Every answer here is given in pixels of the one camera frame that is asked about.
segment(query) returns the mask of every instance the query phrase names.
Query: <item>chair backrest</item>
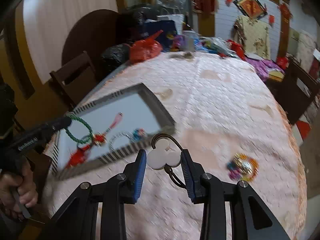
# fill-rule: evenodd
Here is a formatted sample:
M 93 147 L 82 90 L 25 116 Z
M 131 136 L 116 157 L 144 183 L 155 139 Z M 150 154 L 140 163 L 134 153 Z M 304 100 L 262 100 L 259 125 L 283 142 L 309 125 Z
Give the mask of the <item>chair backrest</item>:
M 50 73 L 54 85 L 72 110 L 96 85 L 95 68 L 84 51 L 58 71 Z
M 305 72 L 297 61 L 290 60 L 285 76 L 279 86 L 276 101 L 287 113 L 291 125 L 299 120 L 320 90 L 320 83 L 316 82 Z

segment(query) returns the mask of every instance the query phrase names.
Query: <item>metal screw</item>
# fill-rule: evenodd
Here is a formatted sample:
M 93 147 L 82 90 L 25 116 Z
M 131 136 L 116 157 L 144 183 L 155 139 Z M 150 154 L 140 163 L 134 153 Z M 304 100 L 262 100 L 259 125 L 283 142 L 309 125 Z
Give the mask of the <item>metal screw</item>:
M 241 180 L 239 181 L 239 185 L 240 187 L 248 187 L 249 184 L 245 180 Z
M 126 177 L 126 175 L 124 173 L 120 173 L 117 175 L 117 179 L 119 179 L 119 180 L 124 180 L 125 177 Z
M 90 187 L 90 184 L 88 182 L 84 182 L 80 185 L 80 188 L 82 189 L 87 189 L 88 187 Z
M 212 178 L 212 175 L 210 174 L 210 173 L 204 173 L 204 174 L 202 174 L 202 178 L 204 178 L 204 179 L 211 179 Z

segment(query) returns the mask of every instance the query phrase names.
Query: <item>bottle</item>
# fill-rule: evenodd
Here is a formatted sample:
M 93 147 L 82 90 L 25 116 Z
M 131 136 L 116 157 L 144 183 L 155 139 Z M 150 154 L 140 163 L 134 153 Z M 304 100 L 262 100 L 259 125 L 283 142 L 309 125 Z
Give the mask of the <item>bottle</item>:
M 185 16 L 184 16 L 184 24 L 183 24 L 183 31 L 191 31 L 191 26 L 189 25 L 189 13 L 186 12 Z

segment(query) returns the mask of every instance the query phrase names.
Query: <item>green bead bracelet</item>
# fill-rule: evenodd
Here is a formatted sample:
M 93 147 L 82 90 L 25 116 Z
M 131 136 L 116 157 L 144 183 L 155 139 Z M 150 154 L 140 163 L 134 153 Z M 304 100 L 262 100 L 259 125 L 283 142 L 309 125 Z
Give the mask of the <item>green bead bracelet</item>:
M 66 134 L 71 138 L 71 140 L 75 141 L 76 143 L 80 143 L 80 144 L 85 144 L 87 142 L 89 142 L 90 140 L 92 140 L 93 134 L 92 134 L 92 128 L 90 127 L 90 125 L 87 124 L 87 122 L 85 120 L 83 120 L 82 118 L 75 116 L 75 115 L 69 115 L 69 117 L 72 120 L 76 120 L 80 123 L 82 123 L 86 128 L 88 128 L 89 130 L 89 135 L 86 136 L 85 140 L 79 140 L 78 138 L 74 137 L 71 132 L 69 131 L 68 128 L 66 128 Z

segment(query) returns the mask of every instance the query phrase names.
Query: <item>tablecloth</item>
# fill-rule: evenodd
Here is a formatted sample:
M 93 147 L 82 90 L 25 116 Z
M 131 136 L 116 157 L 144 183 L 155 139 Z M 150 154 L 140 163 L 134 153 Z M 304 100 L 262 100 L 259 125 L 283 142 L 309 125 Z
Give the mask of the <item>tablecloth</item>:
M 294 239 L 305 222 L 305 173 L 285 113 L 254 68 L 213 54 L 196 53 L 193 60 L 186 60 L 178 53 L 161 53 L 106 81 L 88 101 L 140 82 L 172 115 L 176 121 L 174 137 L 206 172 L 236 183 L 226 169 L 235 153 L 245 153 L 259 162 L 259 173 L 250 184 Z M 133 154 L 65 181 L 49 175 L 43 193 L 49 214 L 54 215 L 80 183 L 105 182 L 135 157 Z M 183 178 L 181 167 L 174 170 Z M 140 199 L 135 205 L 125 205 L 128 239 L 199 239 L 202 210 L 203 205 L 193 205 L 187 192 L 174 185 L 164 170 L 147 167 Z M 226 212 L 227 239 L 231 239 L 228 203 Z M 100 238 L 100 225 L 96 238 Z

